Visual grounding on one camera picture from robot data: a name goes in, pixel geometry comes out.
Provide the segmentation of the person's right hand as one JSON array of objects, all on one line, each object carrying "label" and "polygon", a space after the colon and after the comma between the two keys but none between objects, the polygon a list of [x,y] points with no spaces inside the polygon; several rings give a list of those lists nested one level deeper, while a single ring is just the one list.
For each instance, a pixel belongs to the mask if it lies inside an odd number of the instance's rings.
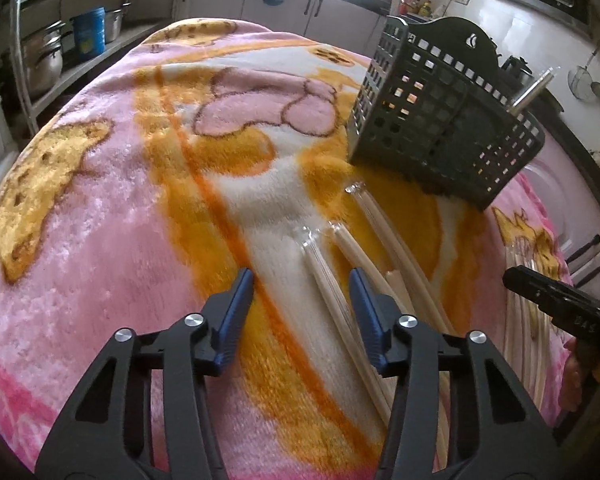
[{"label": "person's right hand", "polygon": [[575,412],[582,402],[582,386],[589,372],[597,377],[600,374],[600,362],[594,367],[584,366],[576,356],[577,339],[571,338],[564,348],[569,351],[562,372],[562,385],[559,393],[559,406],[567,412]]}]

